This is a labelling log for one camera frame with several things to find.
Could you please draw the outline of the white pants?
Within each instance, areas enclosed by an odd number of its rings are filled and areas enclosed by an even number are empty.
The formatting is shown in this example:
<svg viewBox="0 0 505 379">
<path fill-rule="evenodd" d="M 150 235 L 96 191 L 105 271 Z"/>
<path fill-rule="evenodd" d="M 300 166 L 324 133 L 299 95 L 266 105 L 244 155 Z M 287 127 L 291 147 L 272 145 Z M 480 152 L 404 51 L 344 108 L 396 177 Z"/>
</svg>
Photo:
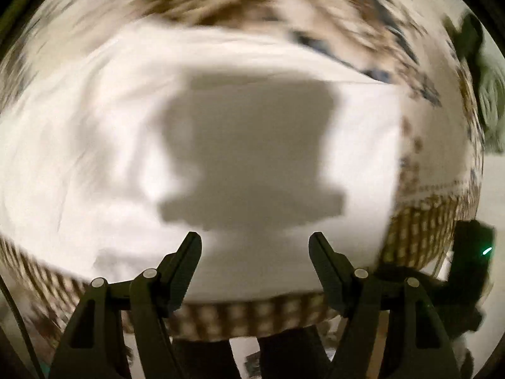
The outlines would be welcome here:
<svg viewBox="0 0 505 379">
<path fill-rule="evenodd" d="M 122 281 L 195 231 L 189 300 L 317 292 L 312 233 L 377 262 L 406 97 L 299 45 L 137 21 L 2 112 L 1 232 Z"/>
</svg>

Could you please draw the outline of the rolled light green towel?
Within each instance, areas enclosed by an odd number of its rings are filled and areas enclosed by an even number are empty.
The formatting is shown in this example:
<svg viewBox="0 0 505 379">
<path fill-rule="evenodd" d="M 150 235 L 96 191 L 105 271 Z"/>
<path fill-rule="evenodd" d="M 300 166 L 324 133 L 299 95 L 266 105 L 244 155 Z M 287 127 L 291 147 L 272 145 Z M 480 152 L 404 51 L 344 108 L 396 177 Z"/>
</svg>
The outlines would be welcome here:
<svg viewBox="0 0 505 379">
<path fill-rule="evenodd" d="M 482 48 L 478 55 L 481 72 L 478 101 L 484 132 L 485 152 L 504 154 L 504 62 Z"/>
</svg>

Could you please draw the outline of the dark folded garment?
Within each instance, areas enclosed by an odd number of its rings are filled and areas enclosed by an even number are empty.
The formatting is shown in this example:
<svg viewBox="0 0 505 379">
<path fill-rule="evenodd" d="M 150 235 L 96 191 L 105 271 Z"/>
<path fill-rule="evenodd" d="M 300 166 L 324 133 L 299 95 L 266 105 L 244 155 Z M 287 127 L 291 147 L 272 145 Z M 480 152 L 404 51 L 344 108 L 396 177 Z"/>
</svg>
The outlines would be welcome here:
<svg viewBox="0 0 505 379">
<path fill-rule="evenodd" d="M 460 25 L 456 27 L 445 17 L 443 25 L 454 46 L 455 54 L 460 61 L 465 60 L 472 74 L 478 72 L 478 54 L 484 41 L 481 22 L 472 12 L 466 12 Z"/>
</svg>

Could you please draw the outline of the floral fleece blanket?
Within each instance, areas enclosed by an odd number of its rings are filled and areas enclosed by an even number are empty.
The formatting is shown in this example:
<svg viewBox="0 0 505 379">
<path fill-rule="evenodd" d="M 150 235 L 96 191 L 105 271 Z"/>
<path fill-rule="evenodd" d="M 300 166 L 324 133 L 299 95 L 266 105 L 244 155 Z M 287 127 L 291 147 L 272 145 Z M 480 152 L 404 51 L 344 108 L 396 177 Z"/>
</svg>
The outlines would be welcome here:
<svg viewBox="0 0 505 379">
<path fill-rule="evenodd" d="M 2 23 L 1 114 L 35 78 L 95 51 L 137 21 L 210 27 L 302 46 L 402 88 L 399 177 L 377 262 L 426 269 L 474 218 L 482 134 L 468 66 L 446 31 L 443 0 L 42 0 L 19 27 Z M 1 252 L 30 299 L 27 317 L 57 343 L 88 282 L 37 260 L 1 232 Z M 317 292 L 185 303 L 171 317 L 185 340 L 268 336 L 328 320 Z"/>
</svg>

